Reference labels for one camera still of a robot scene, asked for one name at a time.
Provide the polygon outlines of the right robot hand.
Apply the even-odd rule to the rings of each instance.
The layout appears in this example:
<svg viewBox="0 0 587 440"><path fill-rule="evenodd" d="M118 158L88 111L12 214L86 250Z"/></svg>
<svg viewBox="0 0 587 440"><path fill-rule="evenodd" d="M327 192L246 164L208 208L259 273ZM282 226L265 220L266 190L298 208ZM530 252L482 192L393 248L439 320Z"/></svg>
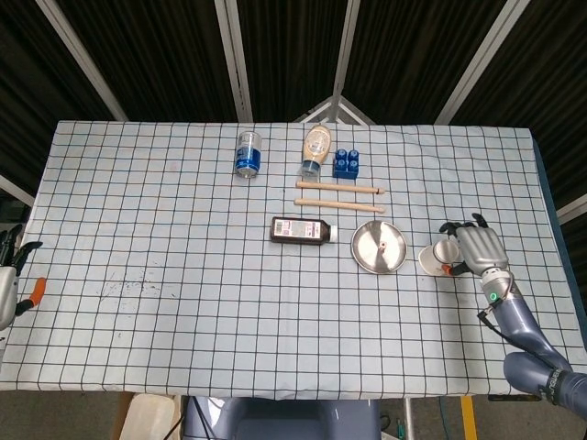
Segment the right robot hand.
<svg viewBox="0 0 587 440"><path fill-rule="evenodd" d="M506 270L509 266L500 237L481 214L473 213L472 217L474 222L446 222L439 228L440 233L457 239L462 256L459 264L442 265L446 275L457 277L469 272L481 276L486 270Z"/></svg>

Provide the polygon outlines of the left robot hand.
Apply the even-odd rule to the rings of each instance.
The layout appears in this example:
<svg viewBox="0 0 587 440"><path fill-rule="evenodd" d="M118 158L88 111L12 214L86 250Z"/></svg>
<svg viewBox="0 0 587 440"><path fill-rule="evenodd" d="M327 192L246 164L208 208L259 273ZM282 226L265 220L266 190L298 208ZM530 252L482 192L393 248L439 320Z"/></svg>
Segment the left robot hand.
<svg viewBox="0 0 587 440"><path fill-rule="evenodd" d="M42 246L42 242L33 241L16 250L17 237L22 229L21 224L16 224L1 232L1 330L8 328L16 317L38 306L46 291L47 279L38 278L32 293L24 300L17 299L19 277L28 255Z"/></svg>

